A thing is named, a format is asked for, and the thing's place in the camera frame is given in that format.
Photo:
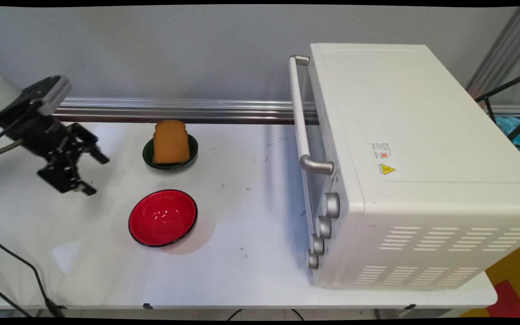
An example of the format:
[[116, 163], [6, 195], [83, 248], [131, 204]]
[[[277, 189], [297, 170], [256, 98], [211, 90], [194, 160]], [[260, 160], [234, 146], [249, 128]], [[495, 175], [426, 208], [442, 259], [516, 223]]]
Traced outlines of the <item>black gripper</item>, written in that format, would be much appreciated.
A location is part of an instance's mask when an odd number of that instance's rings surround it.
[[36, 114], [5, 122], [6, 136], [13, 144], [31, 154], [43, 157], [47, 164], [37, 175], [60, 193], [81, 191], [92, 196], [97, 190], [84, 182], [78, 170], [78, 160], [88, 153], [99, 164], [110, 160], [99, 146], [98, 138], [79, 123], [64, 125], [55, 116]]

